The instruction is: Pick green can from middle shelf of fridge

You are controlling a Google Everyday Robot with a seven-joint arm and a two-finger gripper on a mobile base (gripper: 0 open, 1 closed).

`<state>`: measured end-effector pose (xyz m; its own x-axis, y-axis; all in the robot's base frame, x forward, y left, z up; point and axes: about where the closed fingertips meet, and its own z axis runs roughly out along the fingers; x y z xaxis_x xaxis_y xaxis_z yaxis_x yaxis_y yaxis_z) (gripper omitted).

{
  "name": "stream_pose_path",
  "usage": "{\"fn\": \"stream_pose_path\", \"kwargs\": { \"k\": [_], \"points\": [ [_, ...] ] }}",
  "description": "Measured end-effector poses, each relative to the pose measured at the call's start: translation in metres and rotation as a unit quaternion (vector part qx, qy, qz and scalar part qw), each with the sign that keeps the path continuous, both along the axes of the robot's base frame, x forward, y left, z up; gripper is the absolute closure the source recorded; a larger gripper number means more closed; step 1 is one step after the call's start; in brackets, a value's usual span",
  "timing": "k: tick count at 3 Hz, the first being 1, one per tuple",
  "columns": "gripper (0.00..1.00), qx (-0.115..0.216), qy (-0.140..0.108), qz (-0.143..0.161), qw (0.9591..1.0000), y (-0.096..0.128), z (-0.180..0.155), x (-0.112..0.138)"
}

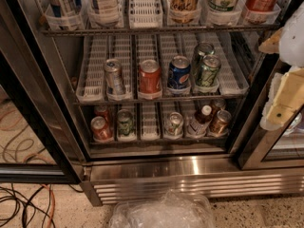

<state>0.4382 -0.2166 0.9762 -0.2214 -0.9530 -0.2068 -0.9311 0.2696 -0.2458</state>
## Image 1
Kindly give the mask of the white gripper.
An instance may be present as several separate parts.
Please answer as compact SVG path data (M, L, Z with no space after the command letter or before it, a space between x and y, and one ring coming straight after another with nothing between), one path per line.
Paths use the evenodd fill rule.
M262 111L260 126L274 131L304 105L304 2L258 50L266 54L276 53L282 63L291 66L287 73L275 74L268 102Z

